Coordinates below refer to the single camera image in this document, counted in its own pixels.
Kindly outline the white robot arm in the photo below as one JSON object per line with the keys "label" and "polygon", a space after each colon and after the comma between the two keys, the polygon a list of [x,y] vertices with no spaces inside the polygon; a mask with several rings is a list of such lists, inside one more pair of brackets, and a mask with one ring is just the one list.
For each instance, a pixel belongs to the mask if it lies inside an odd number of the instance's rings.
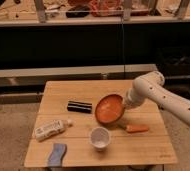
{"label": "white robot arm", "polygon": [[148,98],[190,127],[190,100],[166,90],[164,83],[165,78],[159,71],[138,76],[123,98],[124,108],[139,107]]}

